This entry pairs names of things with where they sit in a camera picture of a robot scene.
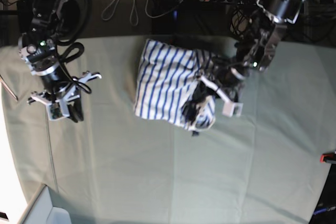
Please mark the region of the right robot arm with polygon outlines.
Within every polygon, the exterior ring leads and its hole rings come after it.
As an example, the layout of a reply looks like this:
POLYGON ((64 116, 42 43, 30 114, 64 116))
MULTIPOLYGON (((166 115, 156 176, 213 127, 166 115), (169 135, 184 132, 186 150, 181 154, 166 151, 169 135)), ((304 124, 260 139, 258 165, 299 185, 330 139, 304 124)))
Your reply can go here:
POLYGON ((102 75, 86 71, 72 76, 66 65, 85 51, 77 39, 90 19, 92 0, 33 0, 31 10, 29 29, 19 39, 19 55, 43 90, 32 92, 27 103, 42 104, 51 121, 81 122, 81 94, 91 94, 87 83, 102 75))

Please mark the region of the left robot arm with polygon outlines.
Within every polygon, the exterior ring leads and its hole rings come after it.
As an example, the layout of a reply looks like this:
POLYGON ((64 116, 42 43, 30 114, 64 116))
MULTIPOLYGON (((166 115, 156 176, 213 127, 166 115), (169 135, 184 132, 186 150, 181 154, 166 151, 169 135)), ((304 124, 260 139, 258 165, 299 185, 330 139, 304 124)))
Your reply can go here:
POLYGON ((181 120, 189 130, 211 127, 214 122, 205 111, 209 102, 220 98, 222 114, 240 116, 243 104, 239 96, 251 70, 264 72, 272 62, 287 25, 294 24, 305 0, 257 0, 242 39, 236 43, 236 55, 230 59, 212 58, 212 67, 201 67, 194 79, 197 86, 182 107, 181 120))

